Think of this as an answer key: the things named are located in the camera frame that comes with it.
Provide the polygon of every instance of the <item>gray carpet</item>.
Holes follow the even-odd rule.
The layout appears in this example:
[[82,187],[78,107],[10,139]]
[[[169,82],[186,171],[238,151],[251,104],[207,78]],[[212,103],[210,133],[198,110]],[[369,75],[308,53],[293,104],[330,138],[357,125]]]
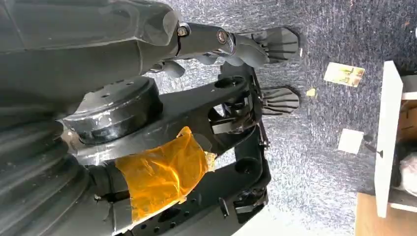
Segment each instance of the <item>gray carpet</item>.
[[[300,109],[283,118],[264,117],[271,149],[269,205],[237,235],[268,228],[273,235],[353,235],[356,193],[373,192],[374,154],[337,150],[343,128],[374,137],[383,62],[416,68],[414,0],[165,0],[185,22],[233,32],[289,26],[301,35],[302,55],[257,69],[262,86],[289,85],[302,97]],[[363,67],[358,88],[323,81],[329,62]],[[219,65],[184,61],[185,76],[156,75],[162,92],[215,81]],[[316,88],[317,97],[305,97]],[[233,162],[229,152],[219,166]]]

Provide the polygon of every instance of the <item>yellow tape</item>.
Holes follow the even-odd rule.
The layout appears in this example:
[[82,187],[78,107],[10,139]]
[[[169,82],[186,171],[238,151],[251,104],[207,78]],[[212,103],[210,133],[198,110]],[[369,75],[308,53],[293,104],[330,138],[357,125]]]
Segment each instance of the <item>yellow tape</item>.
[[132,221],[138,221],[185,197],[214,167],[215,154],[205,153],[184,127],[177,138],[154,149],[116,160],[130,193]]

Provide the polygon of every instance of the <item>screw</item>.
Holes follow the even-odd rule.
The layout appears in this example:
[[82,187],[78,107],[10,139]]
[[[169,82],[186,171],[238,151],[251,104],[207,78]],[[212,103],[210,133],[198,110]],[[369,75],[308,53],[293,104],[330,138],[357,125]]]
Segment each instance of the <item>screw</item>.
[[177,34],[178,34],[178,36],[180,36],[180,37],[184,37],[184,36],[187,36],[188,35],[188,30],[187,30],[187,28],[186,27],[179,27],[178,28],[178,30],[177,30]]
[[227,35],[227,33],[225,31],[218,31],[217,32],[217,40],[219,40],[219,43],[221,43],[221,44],[225,44],[228,37],[229,36]]

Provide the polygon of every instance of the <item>black rubber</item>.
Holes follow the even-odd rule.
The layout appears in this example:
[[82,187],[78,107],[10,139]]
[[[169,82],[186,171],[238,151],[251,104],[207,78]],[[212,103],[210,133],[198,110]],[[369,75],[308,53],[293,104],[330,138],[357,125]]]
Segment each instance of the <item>black rubber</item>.
[[262,88],[261,93],[263,115],[288,115],[300,106],[299,94],[288,87]]
[[252,38],[268,54],[269,63],[278,63],[289,60],[298,53],[298,35],[285,27],[277,27],[257,32],[241,34]]

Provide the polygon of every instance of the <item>wooden board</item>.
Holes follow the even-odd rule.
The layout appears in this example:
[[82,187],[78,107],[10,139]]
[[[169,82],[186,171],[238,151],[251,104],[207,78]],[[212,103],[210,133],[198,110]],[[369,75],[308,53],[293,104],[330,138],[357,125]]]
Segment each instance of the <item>wooden board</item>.
[[357,194],[356,236],[416,236],[417,213],[388,207],[387,217],[377,216],[375,197]]

